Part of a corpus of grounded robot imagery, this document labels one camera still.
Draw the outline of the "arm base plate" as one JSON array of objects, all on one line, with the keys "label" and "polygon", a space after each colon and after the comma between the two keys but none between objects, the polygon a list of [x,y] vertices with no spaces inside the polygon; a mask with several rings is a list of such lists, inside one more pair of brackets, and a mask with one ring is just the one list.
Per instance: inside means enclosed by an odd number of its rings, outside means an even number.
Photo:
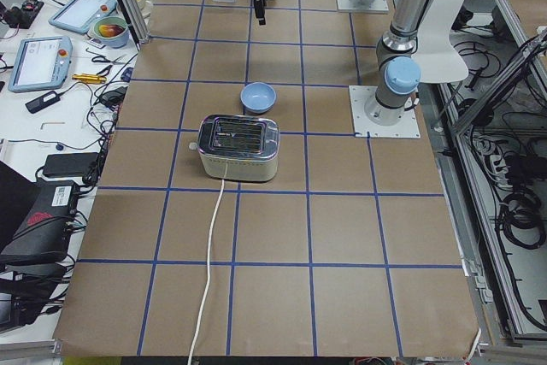
[{"label": "arm base plate", "polygon": [[376,86],[351,85],[350,106],[354,135],[358,138],[420,138],[410,97],[398,109],[387,109],[376,99]]},{"label": "arm base plate", "polygon": [[385,15],[389,11],[387,0],[337,0],[338,11]]}]

